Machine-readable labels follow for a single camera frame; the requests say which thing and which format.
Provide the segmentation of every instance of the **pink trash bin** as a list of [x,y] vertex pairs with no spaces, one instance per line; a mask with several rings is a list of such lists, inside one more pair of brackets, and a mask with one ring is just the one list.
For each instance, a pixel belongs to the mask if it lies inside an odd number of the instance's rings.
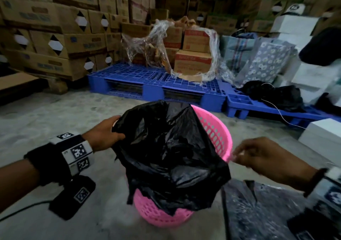
[[[224,123],[210,112],[192,105],[194,111],[199,117],[202,126],[207,131],[215,151],[221,158],[228,162],[232,150],[232,137]],[[140,215],[150,224],[157,227],[175,227],[188,220],[193,211],[186,209],[177,209],[174,216],[166,214],[158,209],[154,202],[142,195],[139,189],[134,194],[134,205]]]

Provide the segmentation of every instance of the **person's left hand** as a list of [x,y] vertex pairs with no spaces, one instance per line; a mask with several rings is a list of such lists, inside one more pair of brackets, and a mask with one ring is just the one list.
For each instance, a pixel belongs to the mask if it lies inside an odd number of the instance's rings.
[[119,115],[105,119],[97,124],[82,137],[87,140],[94,152],[106,150],[119,140],[125,139],[123,133],[111,132],[113,124],[120,118]]

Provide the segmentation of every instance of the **concrete floor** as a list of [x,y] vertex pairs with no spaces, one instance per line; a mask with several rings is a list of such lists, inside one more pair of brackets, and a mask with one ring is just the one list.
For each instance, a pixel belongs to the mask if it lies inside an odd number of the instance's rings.
[[[0,107],[0,166],[19,160],[29,150],[68,130],[85,132],[105,118],[123,114],[143,101],[93,94],[86,89],[63,96],[36,93]],[[300,129],[259,118],[240,120],[215,113],[229,129],[234,147],[243,139],[267,136],[314,167],[328,166],[324,157],[297,141]],[[160,229],[144,221],[134,206],[126,205],[128,187],[115,153],[95,155],[96,163],[83,174],[96,182],[96,190],[70,221],[62,221],[40,205],[0,223],[0,239],[148,239],[223,240],[225,228],[220,193],[211,209],[196,212],[174,229]],[[232,177],[276,185],[253,171],[231,163]],[[27,205],[52,200],[62,190],[56,184],[39,187],[3,212],[6,216]]]

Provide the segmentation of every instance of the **pallet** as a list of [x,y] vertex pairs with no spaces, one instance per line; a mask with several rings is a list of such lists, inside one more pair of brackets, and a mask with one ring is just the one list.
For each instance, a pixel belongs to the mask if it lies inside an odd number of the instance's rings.
[[[218,81],[218,85],[227,96],[227,109],[226,115],[228,117],[238,117],[245,119],[249,111],[259,111],[263,113],[273,113],[280,115],[276,108],[267,106],[266,104],[252,100],[249,96],[246,96],[243,92],[239,91],[236,87],[230,83]],[[312,121],[319,121],[326,118],[326,115],[321,111],[316,110],[312,106],[305,106],[306,113],[291,113],[280,110],[282,116],[286,121],[293,125],[306,128]]]
[[172,78],[165,70],[118,63],[88,75],[93,93],[145,101],[169,100],[197,105],[221,112],[226,95],[213,80],[202,86]]

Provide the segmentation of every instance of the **black cable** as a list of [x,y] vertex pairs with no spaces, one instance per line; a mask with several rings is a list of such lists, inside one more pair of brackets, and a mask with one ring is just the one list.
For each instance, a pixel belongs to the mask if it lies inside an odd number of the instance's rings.
[[37,205],[40,205],[40,204],[51,203],[51,202],[52,202],[52,200],[46,200],[46,201],[41,201],[41,202],[34,203],[34,204],[30,205],[30,206],[27,206],[27,207],[25,207],[25,208],[22,208],[22,209],[20,209],[20,210],[17,210],[16,212],[13,212],[12,214],[9,214],[9,215],[6,216],[6,217],[3,217],[2,219],[0,219],[0,222],[4,221],[5,219],[7,219],[7,218],[9,218],[9,217],[11,217],[11,216],[14,216],[15,214],[18,214],[19,212],[22,212],[22,211],[27,210],[27,209],[29,209],[29,208],[32,208],[32,207],[34,207],[34,206],[37,206]]

